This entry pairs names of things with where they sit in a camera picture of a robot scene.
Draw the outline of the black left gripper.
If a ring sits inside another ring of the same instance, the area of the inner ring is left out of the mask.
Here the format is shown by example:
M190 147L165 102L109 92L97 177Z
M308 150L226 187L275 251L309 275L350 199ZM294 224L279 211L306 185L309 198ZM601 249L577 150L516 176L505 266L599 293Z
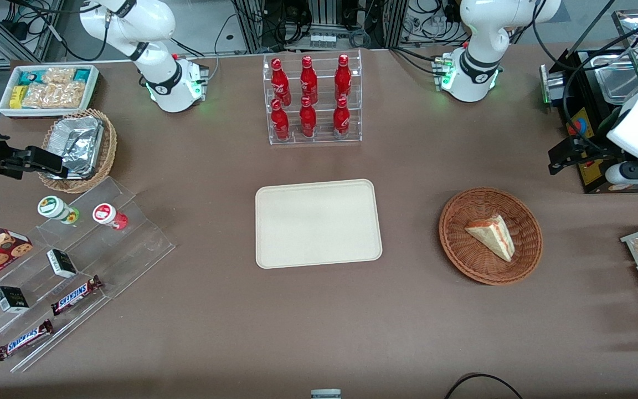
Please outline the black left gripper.
M627 161L627 154L613 144L605 134L587 137L586 134L568 136L548 151L549 174L556 175L570 166L615 166Z

